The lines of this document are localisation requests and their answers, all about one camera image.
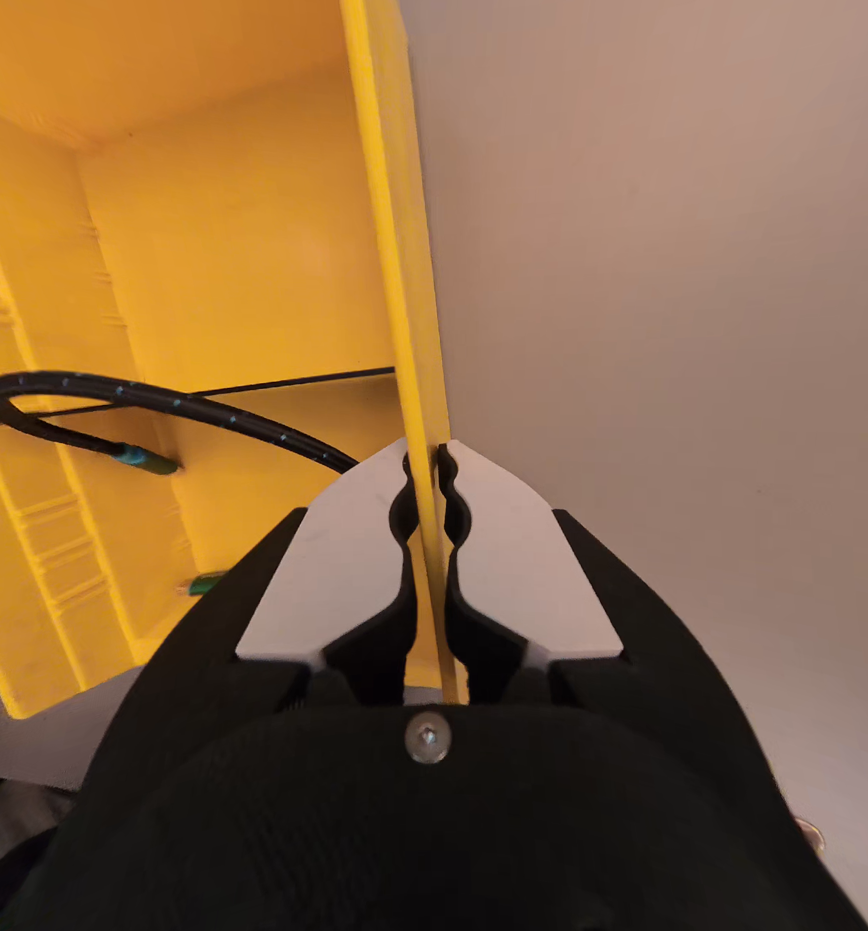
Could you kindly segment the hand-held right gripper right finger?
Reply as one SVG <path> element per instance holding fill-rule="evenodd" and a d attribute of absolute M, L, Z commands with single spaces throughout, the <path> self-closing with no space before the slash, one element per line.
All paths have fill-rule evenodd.
<path fill-rule="evenodd" d="M 545 499 L 456 439 L 438 449 L 438 481 L 451 543 L 445 633 L 472 704 L 497 703 L 521 669 L 621 656 Z"/>

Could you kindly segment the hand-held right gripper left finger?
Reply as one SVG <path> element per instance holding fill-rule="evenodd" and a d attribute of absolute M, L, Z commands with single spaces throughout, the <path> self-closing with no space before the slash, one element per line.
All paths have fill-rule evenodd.
<path fill-rule="evenodd" d="M 307 508 L 239 640 L 238 658 L 335 670 L 364 705 L 403 704 L 417 638 L 408 542 L 417 500 L 402 437 Z"/>

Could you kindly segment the yellow plastic bin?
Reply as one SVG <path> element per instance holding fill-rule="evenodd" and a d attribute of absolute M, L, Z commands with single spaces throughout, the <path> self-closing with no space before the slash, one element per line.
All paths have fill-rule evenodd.
<path fill-rule="evenodd" d="M 0 375 L 225 397 L 361 460 L 449 437 L 396 2 L 0 2 Z M 149 659 L 192 576 L 333 480 L 134 408 L 47 420 L 148 475 L 0 425 L 0 703 L 30 719 Z"/>

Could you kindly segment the dark cloth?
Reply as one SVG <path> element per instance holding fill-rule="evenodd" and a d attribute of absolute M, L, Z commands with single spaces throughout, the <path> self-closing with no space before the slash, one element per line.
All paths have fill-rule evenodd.
<path fill-rule="evenodd" d="M 0 778 L 0 913 L 74 807 L 73 789 Z"/>

